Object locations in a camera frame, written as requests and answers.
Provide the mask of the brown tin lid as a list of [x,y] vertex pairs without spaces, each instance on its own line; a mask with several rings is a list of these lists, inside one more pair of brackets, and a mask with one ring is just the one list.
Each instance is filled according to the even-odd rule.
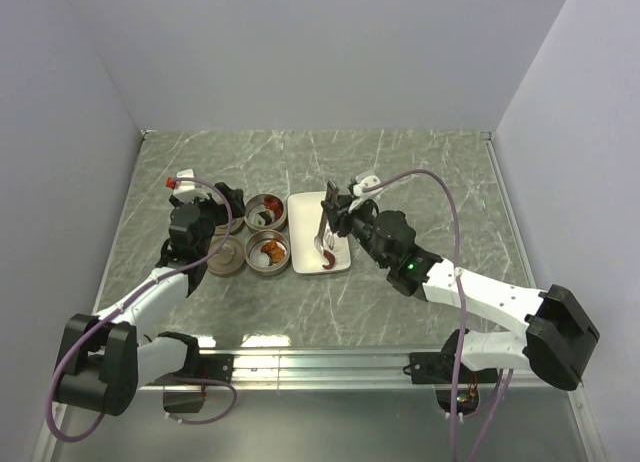
[[242,231],[244,226],[245,221],[243,218],[234,218],[231,224],[225,223],[224,225],[217,225],[215,227],[214,235],[223,236],[227,230],[230,230],[230,235],[236,235]]
[[222,240],[223,236],[215,236],[211,240],[207,270],[218,277],[229,277],[244,267],[245,245],[235,236],[229,236],[223,245]]

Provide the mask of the sushi roll piece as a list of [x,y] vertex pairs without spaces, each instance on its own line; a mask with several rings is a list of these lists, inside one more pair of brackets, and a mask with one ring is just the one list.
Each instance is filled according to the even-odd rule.
[[258,227],[264,227],[269,224],[269,218],[263,212],[259,212],[254,216],[254,224]]

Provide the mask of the red sausage piece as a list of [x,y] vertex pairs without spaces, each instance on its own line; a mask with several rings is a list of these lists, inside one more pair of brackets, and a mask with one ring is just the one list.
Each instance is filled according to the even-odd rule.
[[282,208],[282,202],[273,195],[265,195],[263,205],[272,211],[280,210]]

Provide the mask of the metal tongs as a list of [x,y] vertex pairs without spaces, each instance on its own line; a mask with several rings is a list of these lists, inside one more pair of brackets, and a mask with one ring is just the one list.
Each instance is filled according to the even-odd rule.
[[326,208],[326,205],[332,208],[337,201],[338,195],[339,187],[333,179],[329,179],[326,185],[325,198],[321,202],[322,213],[318,231],[314,237],[314,246],[320,254],[325,250],[332,251],[334,249],[335,235],[329,225],[329,210]]

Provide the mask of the red curved sausage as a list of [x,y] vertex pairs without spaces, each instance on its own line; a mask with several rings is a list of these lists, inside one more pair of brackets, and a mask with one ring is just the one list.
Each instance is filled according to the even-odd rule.
[[335,265],[336,265],[336,256],[335,254],[331,251],[331,250],[323,250],[322,251],[322,256],[324,259],[324,262],[322,264],[322,268],[324,270],[332,270]]

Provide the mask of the white round food piece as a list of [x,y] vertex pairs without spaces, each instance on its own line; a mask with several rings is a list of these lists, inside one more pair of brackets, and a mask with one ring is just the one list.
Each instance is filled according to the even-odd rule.
[[270,258],[267,254],[265,253],[259,253],[256,256],[256,261],[255,263],[259,266],[269,266],[270,265]]

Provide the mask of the orange fried food piece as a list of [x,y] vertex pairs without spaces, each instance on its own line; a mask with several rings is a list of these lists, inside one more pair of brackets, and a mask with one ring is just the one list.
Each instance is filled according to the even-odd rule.
[[286,256],[286,252],[282,249],[274,249],[269,252],[270,260],[273,264],[281,262]]

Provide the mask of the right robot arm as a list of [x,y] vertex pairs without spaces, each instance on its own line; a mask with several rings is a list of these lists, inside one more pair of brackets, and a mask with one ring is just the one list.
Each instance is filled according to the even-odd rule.
[[500,326],[466,330],[463,347],[451,335],[441,356],[442,373],[465,380],[487,369],[530,370],[561,390],[582,381],[599,342],[595,324],[576,296],[553,284],[547,290],[510,285],[466,269],[416,244],[416,232],[401,211],[381,211],[372,200],[336,195],[321,203],[332,233],[353,237],[387,282],[406,297],[460,309]]

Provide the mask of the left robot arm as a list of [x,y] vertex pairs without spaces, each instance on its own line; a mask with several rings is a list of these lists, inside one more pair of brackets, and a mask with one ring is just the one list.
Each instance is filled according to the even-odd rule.
[[141,386],[166,375],[180,384],[200,376],[196,337],[162,332],[149,343],[142,339],[199,287],[208,259],[222,247],[212,241],[215,229],[244,216],[244,193],[186,175],[168,179],[167,185],[173,210],[158,262],[144,282],[108,309],[68,320],[50,401],[117,416]]

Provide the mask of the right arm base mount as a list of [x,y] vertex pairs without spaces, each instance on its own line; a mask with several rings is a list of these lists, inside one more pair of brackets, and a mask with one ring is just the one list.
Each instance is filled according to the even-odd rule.
[[[440,352],[412,352],[409,363],[402,368],[413,385],[451,385],[454,357]],[[457,411],[463,418],[477,415],[492,403],[502,381],[503,371],[483,369],[472,371],[461,365],[456,395]],[[480,388],[493,384],[489,401],[482,406]]]

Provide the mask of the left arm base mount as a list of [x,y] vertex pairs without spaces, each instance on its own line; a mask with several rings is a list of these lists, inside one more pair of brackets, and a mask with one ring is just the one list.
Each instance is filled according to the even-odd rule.
[[[198,385],[200,387],[201,403],[196,410],[169,409],[164,406],[165,417],[178,424],[200,426],[217,422],[227,417],[238,400],[236,388],[231,384],[232,370],[234,368],[234,356],[228,353],[223,354],[203,354],[201,352],[198,339],[194,336],[177,332],[165,331],[158,335],[160,340],[172,340],[186,346],[186,356],[184,364],[177,371],[169,372],[161,377],[162,380],[177,384]],[[206,399],[206,389],[208,387],[224,387],[231,392],[231,401],[228,407],[220,414],[203,420],[184,419],[181,413],[198,413],[204,406]]]

